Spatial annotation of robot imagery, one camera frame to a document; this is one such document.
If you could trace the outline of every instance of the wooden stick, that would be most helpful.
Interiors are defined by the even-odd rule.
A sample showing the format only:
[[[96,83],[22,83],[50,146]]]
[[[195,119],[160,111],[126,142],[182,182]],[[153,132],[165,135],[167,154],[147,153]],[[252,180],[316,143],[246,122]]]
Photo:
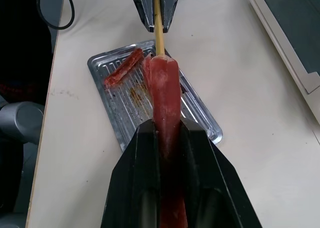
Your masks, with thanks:
[[[164,31],[162,26],[160,0],[154,0],[154,33],[155,33],[155,53],[156,55],[164,55],[165,41],[164,41]]]

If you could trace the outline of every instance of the table surface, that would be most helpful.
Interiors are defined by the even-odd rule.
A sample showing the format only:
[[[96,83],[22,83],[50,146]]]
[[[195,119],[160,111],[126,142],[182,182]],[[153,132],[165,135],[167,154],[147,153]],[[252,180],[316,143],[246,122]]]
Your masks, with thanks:
[[[132,0],[73,0],[58,33],[28,228],[99,228],[121,156],[87,67],[153,38]],[[71,16],[65,0],[61,24]],[[263,227],[319,227],[320,127],[247,0],[179,0],[165,46],[223,130]]]

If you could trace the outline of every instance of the piece of sausage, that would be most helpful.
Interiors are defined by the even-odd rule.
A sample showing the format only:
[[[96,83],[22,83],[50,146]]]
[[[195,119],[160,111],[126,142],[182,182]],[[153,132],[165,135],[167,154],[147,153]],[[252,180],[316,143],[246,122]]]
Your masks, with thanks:
[[[152,98],[153,121],[158,132],[161,172],[160,228],[187,228],[181,186],[179,130],[181,88],[178,63],[167,55],[148,55],[142,63]]]
[[[141,48],[136,48],[132,53],[104,80],[104,85],[108,89],[117,84],[121,79],[144,58],[144,52]]]

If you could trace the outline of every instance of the metal tray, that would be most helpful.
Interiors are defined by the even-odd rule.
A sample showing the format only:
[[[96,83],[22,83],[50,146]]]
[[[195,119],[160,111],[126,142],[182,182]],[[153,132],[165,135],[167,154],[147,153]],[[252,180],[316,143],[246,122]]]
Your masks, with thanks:
[[[137,126],[152,117],[152,104],[140,65],[132,70],[119,85],[111,89],[105,88],[104,80],[135,48],[141,48],[145,56],[148,53],[153,55],[156,53],[155,41],[147,40],[97,54],[87,62],[122,151],[129,144]],[[181,70],[180,84],[181,115],[199,123],[206,130],[209,139],[217,144],[222,139],[222,130]]]

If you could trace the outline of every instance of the red food scrap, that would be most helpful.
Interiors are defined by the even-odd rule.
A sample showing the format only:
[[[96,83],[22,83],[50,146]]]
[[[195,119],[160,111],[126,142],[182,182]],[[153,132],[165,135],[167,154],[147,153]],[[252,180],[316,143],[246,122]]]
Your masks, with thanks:
[[[181,186],[179,130],[181,89],[178,63],[167,55],[142,63],[143,76],[152,98],[153,121],[158,131],[161,169],[160,228],[187,228],[184,196]]]
[[[144,52],[141,48],[136,48],[132,53],[104,80],[104,85],[108,89],[121,81],[121,79],[144,58]]]

